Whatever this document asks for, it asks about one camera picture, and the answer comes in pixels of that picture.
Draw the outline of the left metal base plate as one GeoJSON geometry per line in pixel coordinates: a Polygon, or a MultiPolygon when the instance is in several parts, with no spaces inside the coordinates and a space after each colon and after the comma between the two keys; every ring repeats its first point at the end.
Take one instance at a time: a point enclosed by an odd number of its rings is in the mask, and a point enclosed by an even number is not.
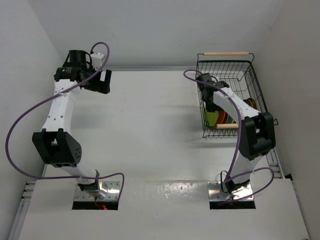
{"type": "Polygon", "coordinates": [[[119,195],[119,181],[99,181],[85,185],[83,188],[78,185],[75,189],[74,200],[76,202],[93,202],[96,199],[99,202],[113,202],[119,199],[119,195]]]}

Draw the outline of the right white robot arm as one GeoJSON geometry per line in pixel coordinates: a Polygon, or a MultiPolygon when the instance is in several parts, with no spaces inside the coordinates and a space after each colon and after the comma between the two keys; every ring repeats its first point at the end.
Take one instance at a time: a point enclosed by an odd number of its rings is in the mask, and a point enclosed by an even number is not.
{"type": "Polygon", "coordinates": [[[213,81],[209,73],[201,73],[196,82],[206,111],[224,111],[238,125],[235,154],[224,179],[230,194],[248,185],[258,162],[276,146],[274,118],[249,106],[225,81],[213,81]]]}

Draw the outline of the orange plate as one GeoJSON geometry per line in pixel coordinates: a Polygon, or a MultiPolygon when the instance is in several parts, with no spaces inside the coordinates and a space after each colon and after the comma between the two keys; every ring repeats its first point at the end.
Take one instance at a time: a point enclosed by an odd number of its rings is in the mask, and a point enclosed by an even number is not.
{"type": "Polygon", "coordinates": [[[225,123],[225,119],[226,119],[226,112],[224,110],[220,111],[218,114],[218,118],[216,121],[216,124],[224,124],[225,123]]]}

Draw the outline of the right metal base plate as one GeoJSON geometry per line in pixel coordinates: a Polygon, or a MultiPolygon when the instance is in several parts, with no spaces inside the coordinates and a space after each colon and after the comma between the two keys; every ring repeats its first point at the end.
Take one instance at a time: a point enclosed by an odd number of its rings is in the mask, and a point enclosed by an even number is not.
{"type": "Polygon", "coordinates": [[[254,199],[251,184],[233,190],[231,193],[223,192],[220,181],[208,181],[208,197],[211,202],[219,201],[251,201],[254,199]]]}

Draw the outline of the blue patterned plate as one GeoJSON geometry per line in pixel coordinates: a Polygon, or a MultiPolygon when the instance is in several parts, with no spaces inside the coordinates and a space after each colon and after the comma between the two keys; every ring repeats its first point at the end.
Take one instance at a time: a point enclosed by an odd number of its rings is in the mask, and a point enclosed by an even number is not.
{"type": "Polygon", "coordinates": [[[232,124],[233,123],[233,118],[227,114],[225,124],[232,124]]]}

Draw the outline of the yellow patterned plate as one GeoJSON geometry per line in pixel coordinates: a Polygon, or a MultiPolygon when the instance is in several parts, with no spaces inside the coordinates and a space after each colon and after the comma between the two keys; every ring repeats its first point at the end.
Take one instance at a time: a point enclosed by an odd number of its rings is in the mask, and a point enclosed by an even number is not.
{"type": "Polygon", "coordinates": [[[256,109],[256,110],[259,109],[257,102],[253,98],[247,98],[247,99],[244,99],[243,101],[253,109],[256,109]]]}

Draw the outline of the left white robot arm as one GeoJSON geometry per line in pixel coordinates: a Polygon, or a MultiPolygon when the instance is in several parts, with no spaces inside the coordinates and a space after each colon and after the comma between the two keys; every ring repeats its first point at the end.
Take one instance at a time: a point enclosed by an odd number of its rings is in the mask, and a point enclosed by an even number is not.
{"type": "Polygon", "coordinates": [[[71,121],[81,89],[102,94],[110,92],[110,70],[98,70],[106,55],[100,52],[70,50],[62,67],[54,75],[54,94],[47,119],[40,132],[34,132],[32,142],[47,165],[77,176],[82,192],[95,199],[108,193],[107,184],[98,179],[99,172],[82,159],[82,147],[71,135],[71,121]]]}

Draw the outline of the metal base plate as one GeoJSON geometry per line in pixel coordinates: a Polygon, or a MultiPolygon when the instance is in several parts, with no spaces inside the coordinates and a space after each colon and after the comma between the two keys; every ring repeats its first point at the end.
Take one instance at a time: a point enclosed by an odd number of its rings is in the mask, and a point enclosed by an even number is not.
{"type": "Polygon", "coordinates": [[[78,185],[75,189],[74,200],[76,202],[93,202],[96,199],[99,202],[113,202],[119,199],[119,195],[119,181],[99,181],[85,185],[83,188],[78,185]]]}
{"type": "Polygon", "coordinates": [[[251,184],[233,190],[231,193],[223,192],[220,181],[208,181],[208,197],[211,202],[219,201],[251,201],[254,199],[251,184]]]}

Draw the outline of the green plate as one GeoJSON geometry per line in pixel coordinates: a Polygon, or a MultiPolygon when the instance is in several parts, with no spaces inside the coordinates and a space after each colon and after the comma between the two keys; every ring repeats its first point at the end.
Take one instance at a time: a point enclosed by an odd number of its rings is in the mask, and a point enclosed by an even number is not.
{"type": "Polygon", "coordinates": [[[214,127],[219,118],[219,112],[218,111],[210,112],[206,108],[204,109],[204,112],[205,112],[207,125],[209,127],[214,127]]]}

